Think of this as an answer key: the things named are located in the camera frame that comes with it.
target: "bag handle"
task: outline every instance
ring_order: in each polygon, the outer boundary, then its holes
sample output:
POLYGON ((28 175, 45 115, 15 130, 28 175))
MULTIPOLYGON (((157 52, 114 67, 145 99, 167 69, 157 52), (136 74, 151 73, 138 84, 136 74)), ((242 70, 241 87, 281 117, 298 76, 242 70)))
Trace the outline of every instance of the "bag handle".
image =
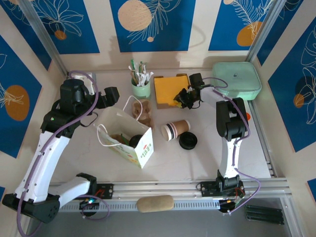
POLYGON ((125 106, 124 106, 124 108, 123 108, 123 111, 125 110, 125 108, 126 108, 128 102, 129 102, 129 99, 130 99, 131 97, 134 97, 135 100, 137 100, 137 101, 139 102, 139 104, 140 104, 140 114, 139 114, 139 116, 138 116, 137 119, 136 119, 136 120, 138 121, 138 119, 140 118, 140 116, 141 116, 142 113, 143 113, 143 105, 142 105, 142 103, 141 103, 135 96, 133 96, 133 95, 129 96, 129 98, 128 98, 128 100, 127 100, 127 102, 126 102, 126 104, 125 104, 125 106))
POLYGON ((104 146, 104 147, 114 147, 114 146, 122 145, 122 143, 112 144, 112 145, 103 144, 103 143, 101 142, 101 140, 100 140, 100 137, 99 137, 99 127, 100 127, 100 126, 104 128, 104 130, 105 130, 105 132, 106 132, 107 134, 108 134, 108 131, 107 131, 107 129, 105 128, 105 126, 104 126, 103 124, 99 124, 99 125, 97 126, 97 136, 98 136, 98 140, 99 140, 99 142, 100 142, 100 144, 101 144, 102 146, 104 146))

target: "green plastic container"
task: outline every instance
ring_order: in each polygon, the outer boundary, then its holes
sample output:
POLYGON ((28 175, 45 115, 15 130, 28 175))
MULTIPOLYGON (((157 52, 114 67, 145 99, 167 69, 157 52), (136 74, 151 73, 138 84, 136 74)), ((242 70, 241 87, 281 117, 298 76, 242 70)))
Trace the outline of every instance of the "green plastic container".
MULTIPOLYGON (((217 90, 232 98, 253 100, 259 94, 262 86, 255 67, 249 62, 216 63, 213 66, 213 76, 228 83, 227 88, 217 90)), ((214 86, 225 86, 219 80, 212 79, 214 86)))
POLYGON ((145 86, 136 86, 135 82, 133 81, 133 79, 131 80, 132 82, 132 90, 133 90, 133 95, 137 98, 137 99, 149 99, 150 100, 150 81, 149 83, 147 83, 147 85, 145 86))

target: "paper cup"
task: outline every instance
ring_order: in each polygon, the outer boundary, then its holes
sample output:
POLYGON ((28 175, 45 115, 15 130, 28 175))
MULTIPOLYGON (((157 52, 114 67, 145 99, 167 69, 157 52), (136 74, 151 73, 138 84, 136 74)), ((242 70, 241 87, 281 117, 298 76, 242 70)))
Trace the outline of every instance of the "paper cup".
POLYGON ((166 141, 170 141, 176 139, 182 133, 189 131, 190 128, 189 121, 181 120, 161 126, 161 133, 166 141))

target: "green cup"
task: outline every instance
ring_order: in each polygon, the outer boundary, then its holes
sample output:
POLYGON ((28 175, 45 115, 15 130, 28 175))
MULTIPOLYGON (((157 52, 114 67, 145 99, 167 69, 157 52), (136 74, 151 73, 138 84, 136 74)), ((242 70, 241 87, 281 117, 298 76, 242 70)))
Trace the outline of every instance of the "green cup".
POLYGON ((134 80, 131 80, 132 82, 132 90, 133 94, 137 99, 149 99, 150 100, 150 82, 148 82, 145 86, 136 86, 136 83, 134 80))

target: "yellow notepad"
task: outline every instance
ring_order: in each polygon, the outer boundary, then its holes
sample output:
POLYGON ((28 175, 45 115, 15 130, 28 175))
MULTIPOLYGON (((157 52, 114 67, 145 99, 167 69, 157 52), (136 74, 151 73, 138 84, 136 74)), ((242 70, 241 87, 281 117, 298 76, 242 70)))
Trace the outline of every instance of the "yellow notepad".
POLYGON ((173 99, 183 88, 188 89, 189 79, 187 75, 171 78, 155 78, 154 84, 157 106, 162 105, 163 107, 160 108, 167 108, 168 106, 176 106, 173 99))

